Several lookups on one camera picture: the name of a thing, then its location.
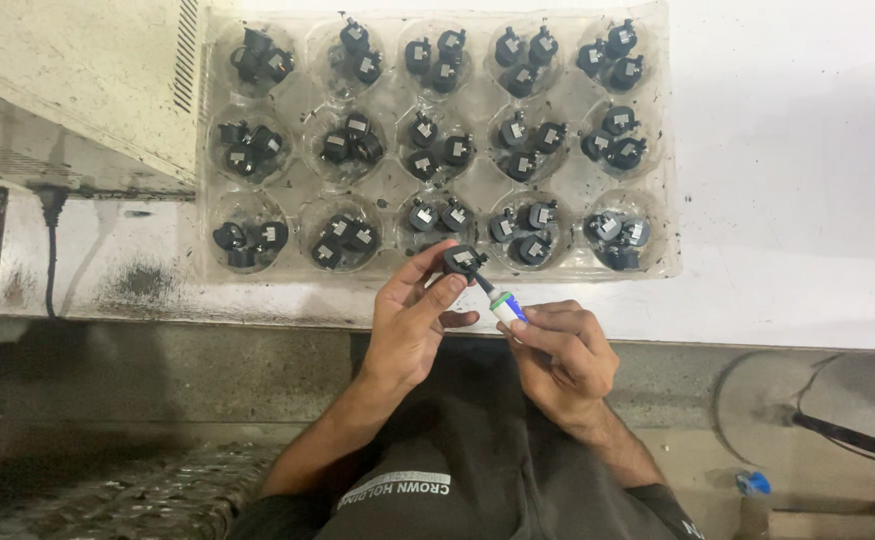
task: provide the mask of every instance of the forearm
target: forearm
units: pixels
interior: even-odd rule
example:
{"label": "forearm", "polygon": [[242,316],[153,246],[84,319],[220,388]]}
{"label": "forearm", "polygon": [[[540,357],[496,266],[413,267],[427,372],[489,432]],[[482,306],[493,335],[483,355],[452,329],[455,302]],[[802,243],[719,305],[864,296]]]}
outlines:
{"label": "forearm", "polygon": [[327,471],[372,442],[407,394],[359,374],[314,423],[281,452],[262,495],[318,491]]}
{"label": "forearm", "polygon": [[621,421],[604,401],[598,420],[575,429],[571,435],[598,455],[624,488],[665,485],[664,474],[644,443]]}

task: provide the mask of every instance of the right hand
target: right hand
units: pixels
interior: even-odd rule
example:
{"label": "right hand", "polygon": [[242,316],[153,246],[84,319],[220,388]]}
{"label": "right hand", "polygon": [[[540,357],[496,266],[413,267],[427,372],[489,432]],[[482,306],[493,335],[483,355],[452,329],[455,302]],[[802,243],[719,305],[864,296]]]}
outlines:
{"label": "right hand", "polygon": [[594,313],[575,300],[529,305],[523,312],[530,324],[497,325],[517,360],[521,387],[553,423],[587,438],[603,418],[617,354]]}

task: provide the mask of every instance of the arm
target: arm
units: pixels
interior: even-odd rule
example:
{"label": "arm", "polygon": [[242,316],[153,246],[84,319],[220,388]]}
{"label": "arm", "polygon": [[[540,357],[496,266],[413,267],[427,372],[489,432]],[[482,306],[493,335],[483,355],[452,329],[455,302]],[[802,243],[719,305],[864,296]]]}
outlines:
{"label": "arm", "polygon": [[[360,372],[314,423],[278,456],[262,495],[328,490],[348,457],[367,446],[404,396],[428,376],[445,328],[473,325],[476,311],[446,311],[468,286],[459,274],[427,285],[444,266],[445,240],[412,257],[374,300],[371,343]],[[350,485],[353,477],[337,478]]]}
{"label": "arm", "polygon": [[527,397],[591,449],[622,487],[663,485],[648,449],[605,403],[619,360],[594,314],[575,300],[531,305],[524,314],[529,325],[498,323],[498,330],[510,343]]}

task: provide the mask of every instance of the clear plastic tray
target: clear plastic tray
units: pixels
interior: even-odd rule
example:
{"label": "clear plastic tray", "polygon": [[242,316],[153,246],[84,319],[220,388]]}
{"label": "clear plastic tray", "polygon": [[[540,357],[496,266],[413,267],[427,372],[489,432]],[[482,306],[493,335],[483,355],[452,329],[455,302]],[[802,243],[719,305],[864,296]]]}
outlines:
{"label": "clear plastic tray", "polygon": [[[339,32],[353,18],[369,31],[370,48],[382,56],[382,75],[371,85],[343,75]],[[579,49],[608,38],[609,30],[633,19],[638,42],[629,57],[643,55],[644,75],[620,92],[602,78],[591,79],[576,65]],[[536,12],[246,12],[211,8],[202,44],[201,140],[197,141],[200,229],[206,247],[198,259],[208,281],[383,280],[407,257],[445,238],[472,244],[489,260],[481,273],[501,282],[597,282],[672,277],[681,271],[677,216],[670,203],[675,178],[674,142],[667,117],[667,5],[628,8],[541,10]],[[495,43],[507,27],[527,43],[546,25],[558,43],[551,63],[539,74],[533,92],[517,99],[502,85],[505,68],[495,60]],[[292,53],[294,68],[274,84],[241,81],[230,63],[242,45],[245,28],[265,31],[274,44]],[[463,61],[455,89],[436,92],[426,78],[405,65],[408,42],[428,37],[436,44],[446,30],[466,30]],[[627,105],[640,121],[625,137],[647,139],[641,163],[622,171],[605,159],[589,159],[582,136],[600,126],[610,107]],[[422,111],[437,124],[431,150],[440,154],[449,136],[470,134],[474,154],[464,167],[444,166],[423,181],[409,170],[413,146],[408,129]],[[505,168],[512,151],[501,148],[503,120],[522,112],[533,136],[542,122],[567,124],[561,148],[541,155],[532,179],[522,183]],[[358,160],[335,165],[321,158],[324,138],[345,117],[360,112],[371,120],[383,144],[373,165]],[[264,124],[284,140],[277,157],[249,177],[225,165],[218,125],[246,120]],[[414,231],[408,215],[415,199],[440,213],[455,197],[474,213],[462,232]],[[490,220],[510,208],[521,215],[534,202],[557,201],[557,219],[545,229],[551,254],[538,266],[516,256],[516,246],[489,235]],[[640,250],[639,268],[614,271],[603,263],[603,246],[583,234],[589,216],[612,210],[647,220],[650,238]],[[334,270],[311,257],[333,215],[359,216],[379,232],[378,248],[346,252]],[[237,269],[212,239],[226,221],[253,231],[268,221],[287,224],[287,245],[262,252],[255,266]],[[530,232],[522,231],[518,238]]]}

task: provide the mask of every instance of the white work surface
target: white work surface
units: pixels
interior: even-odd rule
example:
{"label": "white work surface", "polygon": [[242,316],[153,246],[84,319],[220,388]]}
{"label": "white work surface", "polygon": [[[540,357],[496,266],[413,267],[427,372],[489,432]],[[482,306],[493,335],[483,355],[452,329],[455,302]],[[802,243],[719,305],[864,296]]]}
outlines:
{"label": "white work surface", "polygon": [[[875,2],[672,2],[671,77],[683,273],[515,285],[517,298],[574,298],[616,339],[875,349]],[[198,284],[188,262],[203,249],[196,216],[189,203],[68,201],[58,311],[371,325],[376,283]],[[0,313],[42,314],[47,239],[36,197],[11,193],[3,242]],[[473,332],[495,332],[487,305],[477,289],[460,300],[481,311]]]}

